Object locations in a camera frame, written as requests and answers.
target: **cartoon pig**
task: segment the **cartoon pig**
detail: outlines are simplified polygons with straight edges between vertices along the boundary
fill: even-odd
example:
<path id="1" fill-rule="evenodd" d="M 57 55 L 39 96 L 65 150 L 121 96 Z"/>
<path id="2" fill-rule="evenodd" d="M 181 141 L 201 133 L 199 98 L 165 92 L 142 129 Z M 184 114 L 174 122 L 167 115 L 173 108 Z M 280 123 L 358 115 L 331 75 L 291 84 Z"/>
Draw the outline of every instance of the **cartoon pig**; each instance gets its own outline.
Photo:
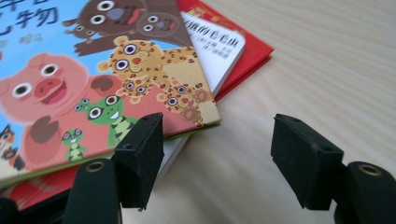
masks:
<path id="1" fill-rule="evenodd" d="M 85 66 L 68 56 L 48 53 L 37 54 L 17 74 L 0 80 L 3 114 L 25 126 L 20 150 L 26 168 L 58 162 L 54 159 L 64 154 L 60 151 L 64 130 L 77 124 L 91 128 L 75 112 L 76 103 L 84 97 L 98 100 L 114 94 L 120 84 L 113 76 L 89 76 Z"/>

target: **book cover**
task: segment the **book cover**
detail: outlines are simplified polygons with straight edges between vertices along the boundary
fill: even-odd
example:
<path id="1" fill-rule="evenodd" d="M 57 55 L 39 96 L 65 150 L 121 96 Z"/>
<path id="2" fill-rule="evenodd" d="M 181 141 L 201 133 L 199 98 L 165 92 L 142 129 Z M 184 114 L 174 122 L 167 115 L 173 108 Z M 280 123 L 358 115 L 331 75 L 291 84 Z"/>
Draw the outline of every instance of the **book cover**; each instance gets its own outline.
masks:
<path id="1" fill-rule="evenodd" d="M 0 184 L 111 153 L 141 117 L 219 124 L 174 0 L 0 2 Z"/>
<path id="2" fill-rule="evenodd" d="M 230 21 L 212 7 L 200 0 L 177 0 L 177 2 L 182 11 L 207 21 L 213 21 L 214 23 L 236 31 L 245 37 L 246 45 L 244 52 L 216 95 L 215 99 L 217 101 L 250 77 L 255 71 L 271 59 L 270 54 L 274 51 L 271 46 L 267 45 L 241 26 Z"/>
<path id="3" fill-rule="evenodd" d="M 191 41 L 197 51 L 209 87 L 216 95 L 221 83 L 228 76 L 242 54 L 245 38 L 236 31 L 214 22 L 193 17 L 186 13 L 182 13 L 182 17 L 189 34 L 192 36 Z M 212 35 L 228 36 L 228 38 L 234 38 L 237 41 L 234 41 L 230 49 L 229 46 Z M 156 184 L 161 181 L 161 178 L 165 175 L 187 139 L 188 136 L 183 136 L 163 143 L 165 156 Z M 19 209 L 22 210 L 65 190 L 69 190 L 73 185 L 76 170 L 77 167 L 71 167 L 49 175 L 25 180 L 4 189 L 1 195 L 13 199 Z"/>

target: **table surface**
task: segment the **table surface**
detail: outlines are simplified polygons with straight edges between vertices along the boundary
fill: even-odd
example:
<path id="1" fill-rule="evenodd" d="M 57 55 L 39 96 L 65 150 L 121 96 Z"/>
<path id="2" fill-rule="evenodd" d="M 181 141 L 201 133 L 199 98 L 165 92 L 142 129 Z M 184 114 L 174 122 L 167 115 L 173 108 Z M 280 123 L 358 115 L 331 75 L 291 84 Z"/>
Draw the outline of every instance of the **table surface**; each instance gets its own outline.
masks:
<path id="1" fill-rule="evenodd" d="M 396 1 L 205 0 L 276 50 L 220 100 L 220 127 L 194 134 L 148 210 L 124 223 L 334 223 L 302 209 L 270 156 L 276 113 L 303 120 L 396 176 Z"/>

